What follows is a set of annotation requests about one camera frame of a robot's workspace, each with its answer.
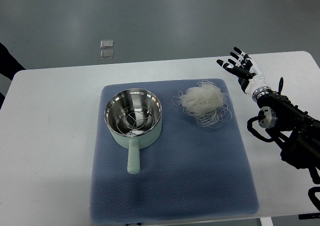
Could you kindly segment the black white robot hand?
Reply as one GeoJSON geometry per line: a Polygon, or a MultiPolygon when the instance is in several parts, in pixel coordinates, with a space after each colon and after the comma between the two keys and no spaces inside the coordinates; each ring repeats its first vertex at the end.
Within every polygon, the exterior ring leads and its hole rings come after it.
{"type": "Polygon", "coordinates": [[[231,58],[227,61],[218,59],[216,62],[228,73],[238,78],[241,90],[254,100],[258,95],[272,92],[271,88],[265,82],[265,76],[258,63],[253,60],[246,52],[234,47],[234,52],[230,52],[231,58]]]}

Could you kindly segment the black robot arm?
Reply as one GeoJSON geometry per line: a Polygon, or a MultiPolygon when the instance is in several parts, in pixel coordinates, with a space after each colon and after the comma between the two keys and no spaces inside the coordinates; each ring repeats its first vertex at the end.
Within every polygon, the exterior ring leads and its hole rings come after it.
{"type": "Polygon", "coordinates": [[[308,190],[308,197],[320,207],[320,122],[291,103],[282,95],[284,80],[278,90],[261,86],[253,91],[252,99],[259,107],[257,116],[247,121],[248,131],[266,143],[276,143],[282,161],[296,169],[308,169],[315,184],[308,190]]]}

